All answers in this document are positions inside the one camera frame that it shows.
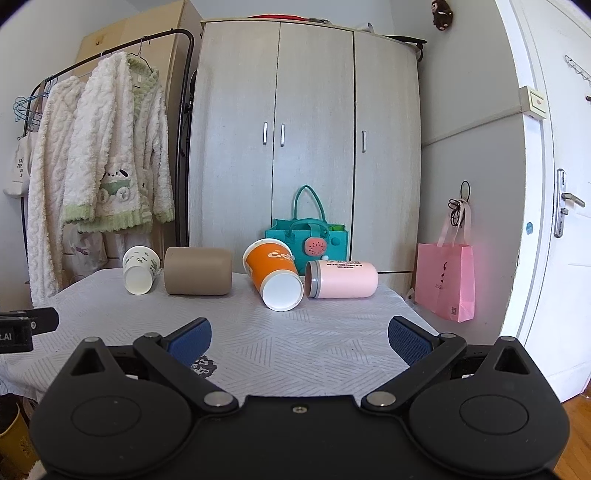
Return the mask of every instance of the teal felt bag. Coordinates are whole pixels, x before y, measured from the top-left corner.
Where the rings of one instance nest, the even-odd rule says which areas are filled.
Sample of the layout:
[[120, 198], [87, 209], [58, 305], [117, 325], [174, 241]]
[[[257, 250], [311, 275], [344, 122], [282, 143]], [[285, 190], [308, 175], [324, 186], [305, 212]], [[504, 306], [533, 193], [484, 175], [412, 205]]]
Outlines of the teal felt bag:
[[[322, 220], [317, 218], [298, 219], [297, 202], [305, 189], [309, 189], [316, 199]], [[306, 264], [311, 260], [319, 260], [324, 256], [327, 256], [329, 260], [347, 260], [349, 232], [345, 230], [344, 225], [326, 222], [322, 202], [309, 185], [304, 185], [295, 195], [292, 220], [273, 219], [272, 227], [265, 232], [265, 237], [275, 238], [287, 244], [295, 257], [295, 267], [300, 275], [304, 275]], [[317, 251], [319, 245], [322, 245], [320, 247], [322, 249], [324, 242], [326, 242], [324, 253], [318, 256], [309, 255], [309, 252]]]

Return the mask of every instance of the cartoon animal patch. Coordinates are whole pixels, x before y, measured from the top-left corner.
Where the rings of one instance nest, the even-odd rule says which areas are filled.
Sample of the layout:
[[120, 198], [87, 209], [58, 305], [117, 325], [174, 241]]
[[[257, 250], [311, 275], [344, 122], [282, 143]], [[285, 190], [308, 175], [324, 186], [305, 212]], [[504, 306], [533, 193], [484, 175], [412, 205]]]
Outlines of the cartoon animal patch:
[[114, 172], [106, 171], [100, 181], [99, 202], [105, 203], [113, 195], [121, 202], [129, 199], [129, 174], [122, 169]]

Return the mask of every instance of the thermos lid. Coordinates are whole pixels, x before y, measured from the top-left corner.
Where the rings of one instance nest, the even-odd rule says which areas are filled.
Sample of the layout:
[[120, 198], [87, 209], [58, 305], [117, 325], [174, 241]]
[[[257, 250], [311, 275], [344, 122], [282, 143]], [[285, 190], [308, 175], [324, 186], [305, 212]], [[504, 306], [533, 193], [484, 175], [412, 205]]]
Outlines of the thermos lid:
[[312, 260], [306, 264], [306, 294], [315, 299], [320, 292], [320, 268], [318, 260]]

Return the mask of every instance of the wooden floor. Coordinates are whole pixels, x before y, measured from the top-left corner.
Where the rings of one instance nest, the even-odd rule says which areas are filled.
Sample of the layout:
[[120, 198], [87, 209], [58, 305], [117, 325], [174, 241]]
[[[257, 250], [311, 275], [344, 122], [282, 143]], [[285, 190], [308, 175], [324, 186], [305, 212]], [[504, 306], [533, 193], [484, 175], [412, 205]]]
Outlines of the wooden floor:
[[[591, 386], [587, 389], [591, 395]], [[555, 473], [562, 480], [591, 479], [591, 398], [582, 395], [564, 403], [570, 419], [570, 439]]]

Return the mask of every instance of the pink paper bag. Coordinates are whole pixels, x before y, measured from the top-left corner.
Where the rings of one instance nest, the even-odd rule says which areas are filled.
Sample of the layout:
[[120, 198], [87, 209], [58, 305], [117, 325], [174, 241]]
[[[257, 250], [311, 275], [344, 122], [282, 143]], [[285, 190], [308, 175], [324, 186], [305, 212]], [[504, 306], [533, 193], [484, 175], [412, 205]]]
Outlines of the pink paper bag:
[[459, 226], [451, 244], [445, 244], [450, 225], [446, 218], [436, 244], [419, 244], [415, 301], [439, 317], [454, 322], [474, 318], [475, 282], [474, 255], [470, 244], [470, 206], [460, 201], [460, 217], [466, 213], [463, 224], [464, 244], [456, 244]]

